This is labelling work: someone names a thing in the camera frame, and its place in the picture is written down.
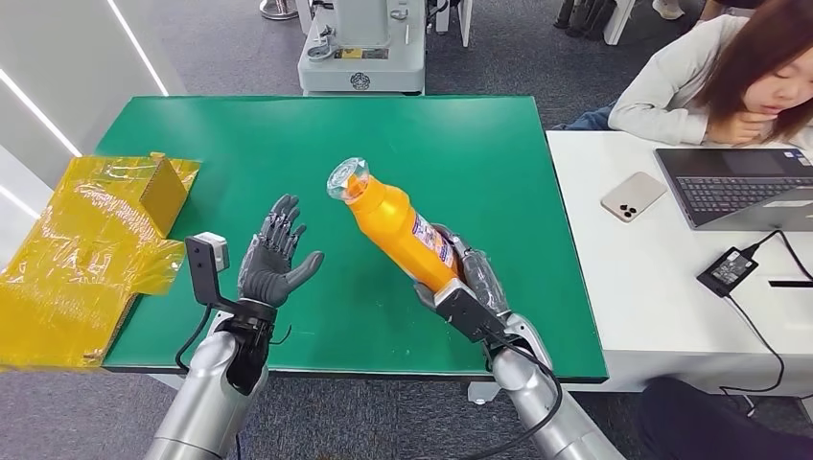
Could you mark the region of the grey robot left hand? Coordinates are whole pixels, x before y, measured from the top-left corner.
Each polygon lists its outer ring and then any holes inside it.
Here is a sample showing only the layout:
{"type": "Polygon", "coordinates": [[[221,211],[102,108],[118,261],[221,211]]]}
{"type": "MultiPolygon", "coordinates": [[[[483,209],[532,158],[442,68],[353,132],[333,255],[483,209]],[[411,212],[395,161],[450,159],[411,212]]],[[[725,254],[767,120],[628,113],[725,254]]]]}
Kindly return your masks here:
{"type": "Polygon", "coordinates": [[[242,300],[279,308],[320,269],[324,260],[321,251],[310,253],[299,265],[293,264],[296,248],[307,229],[304,224],[295,224],[300,215],[298,203],[296,195],[282,195],[271,206],[258,233],[252,236],[237,280],[242,300]]]}

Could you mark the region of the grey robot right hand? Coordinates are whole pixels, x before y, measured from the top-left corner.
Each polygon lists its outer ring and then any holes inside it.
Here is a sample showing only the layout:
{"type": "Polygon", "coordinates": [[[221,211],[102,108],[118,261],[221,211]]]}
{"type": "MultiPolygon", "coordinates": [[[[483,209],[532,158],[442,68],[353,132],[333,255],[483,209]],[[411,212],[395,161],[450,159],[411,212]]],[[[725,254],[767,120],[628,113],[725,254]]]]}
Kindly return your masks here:
{"type": "Polygon", "coordinates": [[[440,223],[432,226],[453,247],[460,269],[459,287],[455,287],[453,293],[460,291],[460,298],[452,302],[452,296],[449,295],[438,304],[435,293],[429,287],[415,283],[413,289],[420,303],[438,315],[443,315],[448,321],[462,317],[464,308],[467,308],[468,313],[488,316],[491,322],[497,322],[499,328],[503,328],[511,311],[487,255],[482,250],[473,248],[447,226],[440,223]]]}

